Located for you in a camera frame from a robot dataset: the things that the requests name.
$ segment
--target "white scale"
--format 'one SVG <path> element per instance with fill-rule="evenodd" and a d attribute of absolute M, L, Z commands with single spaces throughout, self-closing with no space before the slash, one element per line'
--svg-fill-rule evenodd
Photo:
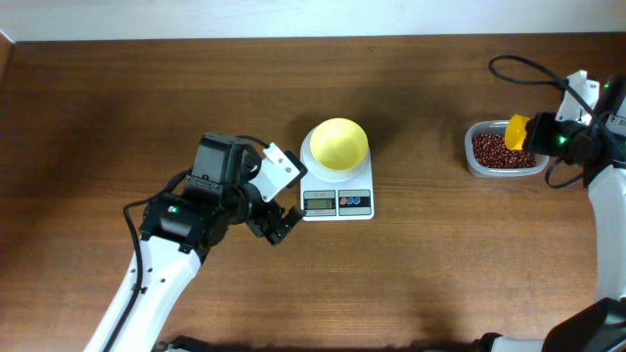
<path fill-rule="evenodd" d="M 300 207 L 306 221 L 367 220 L 374 217 L 370 150 L 351 170 L 335 171 L 321 165 L 311 153 L 311 135 L 302 142 L 300 160 L 308 172 L 300 180 Z"/>

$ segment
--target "kidney beans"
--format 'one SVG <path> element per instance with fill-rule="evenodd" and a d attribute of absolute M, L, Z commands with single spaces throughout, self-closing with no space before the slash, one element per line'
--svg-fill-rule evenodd
<path fill-rule="evenodd" d="M 471 143 L 476 161 L 482 166 L 510 169 L 537 166 L 535 154 L 507 149 L 503 135 L 475 135 L 471 138 Z"/>

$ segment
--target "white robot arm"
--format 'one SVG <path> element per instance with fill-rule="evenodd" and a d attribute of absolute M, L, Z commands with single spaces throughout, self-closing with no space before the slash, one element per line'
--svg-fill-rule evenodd
<path fill-rule="evenodd" d="M 266 147 L 260 160 L 245 138 L 205 134 L 194 168 L 150 198 L 140 250 L 85 351 L 151 351 L 174 303 L 229 226 L 246 223 L 257 237 L 278 244 L 302 218 L 296 207 L 283 217 L 274 197 L 304 176 L 304 165 L 293 153 L 258 141 Z M 183 178 L 183 195 L 173 195 Z"/>
<path fill-rule="evenodd" d="M 532 66 L 553 80 L 521 81 L 494 68 L 500 60 Z M 485 334 L 484 352 L 516 351 L 616 351 L 626 342 L 626 77 L 612 75 L 600 95 L 600 83 L 587 79 L 586 71 L 558 78 L 549 69 L 525 58 L 494 58 L 489 69 L 496 76 L 518 84 L 553 85 L 564 90 L 559 111 L 540 112 L 524 122 L 524 131 L 507 130 L 511 145 L 558 160 L 546 172 L 553 188 L 583 181 L 594 207 L 598 244 L 596 303 L 554 327 L 544 340 L 515 339 Z M 552 185 L 550 176 L 561 163 L 577 164 L 583 172 L 571 182 Z"/>

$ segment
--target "clear plastic container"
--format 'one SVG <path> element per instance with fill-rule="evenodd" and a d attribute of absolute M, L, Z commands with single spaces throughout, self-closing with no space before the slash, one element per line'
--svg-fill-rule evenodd
<path fill-rule="evenodd" d="M 520 169 L 494 169 L 482 166 L 476 161 L 473 155 L 473 144 L 471 138 L 477 134 L 500 134 L 504 135 L 507 130 L 508 121 L 486 121 L 479 122 L 472 126 L 466 134 L 466 156 L 468 157 L 468 170 L 476 177 L 485 178 L 501 178 L 501 177 L 518 177 L 529 176 L 541 172 L 548 165 L 549 157 L 544 155 L 535 155 L 537 158 L 537 166 L 526 167 Z"/>

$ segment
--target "wooden table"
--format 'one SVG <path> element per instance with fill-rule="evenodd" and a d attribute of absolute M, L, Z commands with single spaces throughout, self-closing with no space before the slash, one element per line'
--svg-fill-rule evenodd
<path fill-rule="evenodd" d="M 131 257 L 121 207 L 193 164 L 203 132 L 297 152 L 336 116 L 368 133 L 376 217 L 301 223 L 277 247 L 232 229 L 160 338 L 399 347 L 545 336 L 593 301 L 594 218 L 580 186 L 468 173 L 474 123 L 559 107 L 551 88 L 491 76 L 501 53 L 603 80 L 623 71 L 626 35 L 18 44 L 0 94 L 0 345 L 85 346 Z M 297 189 L 280 201 L 296 204 Z"/>

